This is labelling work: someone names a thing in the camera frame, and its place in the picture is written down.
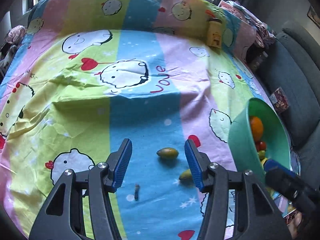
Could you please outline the pink crumpled cloth right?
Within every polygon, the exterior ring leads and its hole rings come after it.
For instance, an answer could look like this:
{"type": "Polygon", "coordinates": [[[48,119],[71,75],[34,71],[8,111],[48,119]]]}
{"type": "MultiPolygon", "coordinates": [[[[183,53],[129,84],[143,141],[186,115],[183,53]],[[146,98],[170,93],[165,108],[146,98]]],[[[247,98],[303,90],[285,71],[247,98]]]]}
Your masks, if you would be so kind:
{"type": "Polygon", "coordinates": [[[268,48],[276,41],[275,32],[257,16],[243,7],[238,1],[221,1],[220,7],[227,10],[240,20],[244,21],[256,31],[255,45],[260,48],[268,48]]]}

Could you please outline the small cherry tomato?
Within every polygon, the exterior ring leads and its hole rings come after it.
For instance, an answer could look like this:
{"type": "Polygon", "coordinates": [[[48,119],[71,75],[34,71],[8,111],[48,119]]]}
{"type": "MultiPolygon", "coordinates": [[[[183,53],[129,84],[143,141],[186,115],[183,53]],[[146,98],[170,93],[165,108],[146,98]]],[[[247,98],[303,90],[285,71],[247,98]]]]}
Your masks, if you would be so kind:
{"type": "Polygon", "coordinates": [[[266,146],[266,142],[264,141],[257,141],[255,143],[255,147],[256,147],[256,150],[259,152],[259,151],[265,151],[267,146],[266,146]]]}

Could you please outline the colourful snack box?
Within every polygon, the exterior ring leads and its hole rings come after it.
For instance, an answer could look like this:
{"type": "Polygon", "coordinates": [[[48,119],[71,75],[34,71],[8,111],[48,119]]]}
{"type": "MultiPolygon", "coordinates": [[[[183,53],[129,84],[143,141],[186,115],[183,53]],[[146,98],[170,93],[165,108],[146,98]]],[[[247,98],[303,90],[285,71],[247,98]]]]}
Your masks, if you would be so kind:
{"type": "Polygon", "coordinates": [[[270,96],[269,99],[277,113],[282,113],[289,108],[288,99],[281,87],[277,88],[270,96]]]}

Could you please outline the small green olive fruit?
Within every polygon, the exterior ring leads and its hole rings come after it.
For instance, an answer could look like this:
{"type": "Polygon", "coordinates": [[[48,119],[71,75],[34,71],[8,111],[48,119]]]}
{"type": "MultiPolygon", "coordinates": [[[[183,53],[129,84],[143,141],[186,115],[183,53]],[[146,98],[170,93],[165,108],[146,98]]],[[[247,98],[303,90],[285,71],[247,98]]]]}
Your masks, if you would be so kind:
{"type": "Polygon", "coordinates": [[[161,148],[156,153],[162,159],[176,159],[179,155],[179,152],[171,147],[161,148]]]}

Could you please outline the orange fruit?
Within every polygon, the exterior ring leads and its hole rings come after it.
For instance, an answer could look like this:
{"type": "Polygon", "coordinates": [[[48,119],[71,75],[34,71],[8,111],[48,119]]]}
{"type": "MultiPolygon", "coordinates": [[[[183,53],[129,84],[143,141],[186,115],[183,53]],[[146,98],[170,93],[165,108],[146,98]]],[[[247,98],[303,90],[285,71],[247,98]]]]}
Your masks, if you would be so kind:
{"type": "Polygon", "coordinates": [[[259,141],[264,133],[264,126],[260,118],[257,116],[250,116],[249,117],[249,124],[251,127],[251,132],[253,136],[253,140],[255,142],[259,141]]]}

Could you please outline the yellow mango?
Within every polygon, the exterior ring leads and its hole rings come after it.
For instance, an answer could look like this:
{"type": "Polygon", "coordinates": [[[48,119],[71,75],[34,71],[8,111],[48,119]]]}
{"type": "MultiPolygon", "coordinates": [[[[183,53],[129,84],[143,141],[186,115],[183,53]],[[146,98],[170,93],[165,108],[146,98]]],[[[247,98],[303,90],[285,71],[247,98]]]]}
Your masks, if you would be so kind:
{"type": "Polygon", "coordinates": [[[267,158],[264,158],[263,160],[260,161],[263,168],[264,168],[264,165],[265,165],[265,163],[266,163],[267,161],[268,161],[267,158]]]}

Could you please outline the pink cloth bundle left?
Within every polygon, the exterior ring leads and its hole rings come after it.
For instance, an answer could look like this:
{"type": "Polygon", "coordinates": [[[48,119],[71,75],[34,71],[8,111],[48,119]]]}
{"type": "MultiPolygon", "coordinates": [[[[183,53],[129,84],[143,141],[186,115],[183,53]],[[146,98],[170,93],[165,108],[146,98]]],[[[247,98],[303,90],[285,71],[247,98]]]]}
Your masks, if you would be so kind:
{"type": "Polygon", "coordinates": [[[23,40],[26,32],[27,29],[24,26],[17,25],[8,32],[5,42],[9,44],[19,44],[23,40]]]}

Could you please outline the grey green sofa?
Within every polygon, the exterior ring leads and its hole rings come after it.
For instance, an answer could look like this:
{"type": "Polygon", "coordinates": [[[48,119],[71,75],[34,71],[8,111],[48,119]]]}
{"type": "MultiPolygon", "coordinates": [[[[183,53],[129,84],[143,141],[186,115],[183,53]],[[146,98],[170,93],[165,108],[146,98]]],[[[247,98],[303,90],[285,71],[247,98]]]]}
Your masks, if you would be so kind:
{"type": "Polygon", "coordinates": [[[319,187],[319,44],[299,23],[287,21],[257,75],[269,93],[281,88],[289,103],[281,119],[298,155],[301,176],[319,187]]]}

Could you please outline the yellow cartoon bottle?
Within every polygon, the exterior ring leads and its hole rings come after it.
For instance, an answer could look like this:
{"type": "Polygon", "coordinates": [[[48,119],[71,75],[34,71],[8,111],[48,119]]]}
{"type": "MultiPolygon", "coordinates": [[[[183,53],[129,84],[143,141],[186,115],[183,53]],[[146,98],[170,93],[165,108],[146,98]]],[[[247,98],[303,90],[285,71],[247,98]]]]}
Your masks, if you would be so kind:
{"type": "Polygon", "coordinates": [[[221,48],[222,43],[222,21],[218,18],[208,20],[208,31],[206,45],[221,48]]]}

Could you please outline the small dark stem piece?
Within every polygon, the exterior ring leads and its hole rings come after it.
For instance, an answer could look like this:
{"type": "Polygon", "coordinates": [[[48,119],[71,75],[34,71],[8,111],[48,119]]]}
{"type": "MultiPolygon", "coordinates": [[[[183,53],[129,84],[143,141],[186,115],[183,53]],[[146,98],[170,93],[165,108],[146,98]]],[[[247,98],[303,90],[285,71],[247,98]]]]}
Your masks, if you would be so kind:
{"type": "Polygon", "coordinates": [[[138,184],[136,184],[135,185],[135,194],[134,194],[135,201],[139,200],[139,189],[140,189],[140,186],[138,184]]]}

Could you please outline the green plastic bowl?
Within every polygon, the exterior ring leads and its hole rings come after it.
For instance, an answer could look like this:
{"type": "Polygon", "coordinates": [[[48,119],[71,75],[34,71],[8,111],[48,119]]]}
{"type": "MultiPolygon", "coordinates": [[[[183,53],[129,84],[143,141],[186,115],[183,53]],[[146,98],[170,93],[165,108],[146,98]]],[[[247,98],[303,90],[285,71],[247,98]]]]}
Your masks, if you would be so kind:
{"type": "Polygon", "coordinates": [[[231,150],[236,169],[239,172],[252,170],[253,174],[265,182],[265,171],[255,147],[249,117],[258,117],[264,126],[262,141],[266,143],[266,157],[273,159],[286,168],[291,166],[290,147],[281,120],[276,112],[263,100],[251,98],[242,112],[231,123],[228,146],[231,150]]]}

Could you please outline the colourful cartoon bed sheet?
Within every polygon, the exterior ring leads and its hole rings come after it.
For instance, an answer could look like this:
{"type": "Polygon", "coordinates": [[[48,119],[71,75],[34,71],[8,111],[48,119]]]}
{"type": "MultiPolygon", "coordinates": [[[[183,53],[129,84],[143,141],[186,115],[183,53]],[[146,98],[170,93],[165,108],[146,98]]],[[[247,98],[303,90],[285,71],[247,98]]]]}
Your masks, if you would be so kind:
{"type": "Polygon", "coordinates": [[[29,236],[64,170],[85,171],[128,138],[111,195],[121,237],[196,239],[206,197],[179,180],[184,143],[236,169],[229,124],[250,98],[269,102],[237,51],[253,41],[205,0],[41,0],[1,83],[1,204],[18,231],[29,236]],[[221,48],[206,45],[210,18],[221,48]],[[178,157],[160,158],[165,147],[178,157]]]}

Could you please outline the dark bottle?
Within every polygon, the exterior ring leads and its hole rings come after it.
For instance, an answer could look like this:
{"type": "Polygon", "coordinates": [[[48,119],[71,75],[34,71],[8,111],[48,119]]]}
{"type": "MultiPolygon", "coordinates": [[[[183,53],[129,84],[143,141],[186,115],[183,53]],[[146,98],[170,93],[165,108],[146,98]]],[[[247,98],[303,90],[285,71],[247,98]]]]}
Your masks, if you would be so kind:
{"type": "Polygon", "coordinates": [[[249,67],[251,68],[251,70],[256,71],[260,67],[260,65],[264,62],[264,60],[267,58],[268,58],[268,54],[265,51],[263,51],[253,59],[249,67]]]}

